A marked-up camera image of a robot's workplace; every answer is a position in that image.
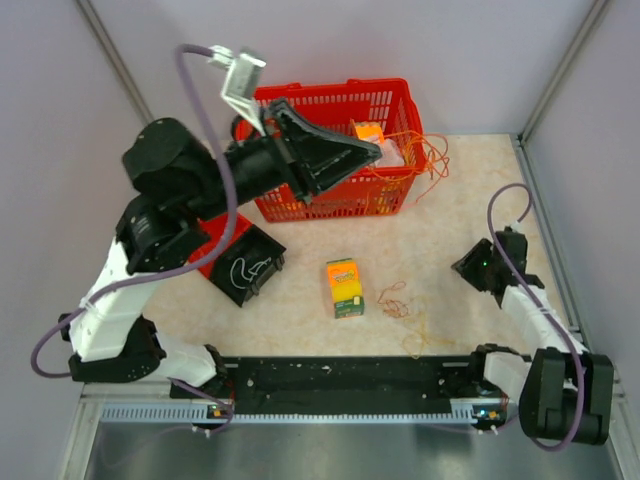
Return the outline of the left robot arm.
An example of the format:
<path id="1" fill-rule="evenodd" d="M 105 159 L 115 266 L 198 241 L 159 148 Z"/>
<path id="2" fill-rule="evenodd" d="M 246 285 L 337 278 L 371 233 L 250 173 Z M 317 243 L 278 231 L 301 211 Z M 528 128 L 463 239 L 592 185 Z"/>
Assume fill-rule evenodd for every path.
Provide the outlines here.
<path id="1" fill-rule="evenodd" d="M 158 375 L 178 395 L 220 394 L 227 370 L 217 349 L 161 334 L 145 318 L 157 287 L 184 271 L 200 247 L 212 243 L 221 255 L 240 205 L 284 185 L 309 202 L 380 156 L 376 144 L 314 125 L 283 99 L 262 108 L 251 133 L 221 154 L 174 118 L 147 125 L 122 159 L 136 196 L 79 313 L 62 318 L 71 378 L 123 384 Z M 203 223 L 219 217 L 228 223 L 212 241 Z"/>

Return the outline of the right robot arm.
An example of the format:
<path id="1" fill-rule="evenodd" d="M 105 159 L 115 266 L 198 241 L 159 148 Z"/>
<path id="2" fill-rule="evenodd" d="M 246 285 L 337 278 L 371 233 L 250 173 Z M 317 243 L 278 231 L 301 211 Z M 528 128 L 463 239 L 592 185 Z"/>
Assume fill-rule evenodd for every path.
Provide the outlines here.
<path id="1" fill-rule="evenodd" d="M 496 389 L 514 401 L 524 434 L 536 440 L 602 445 L 609 438 L 614 367 L 590 352 L 560 322 L 544 284 L 526 271 L 528 241 L 510 226 L 481 239 L 452 266 L 463 280 L 488 292 L 515 323 L 528 351 L 484 344 L 470 356 L 469 388 Z"/>

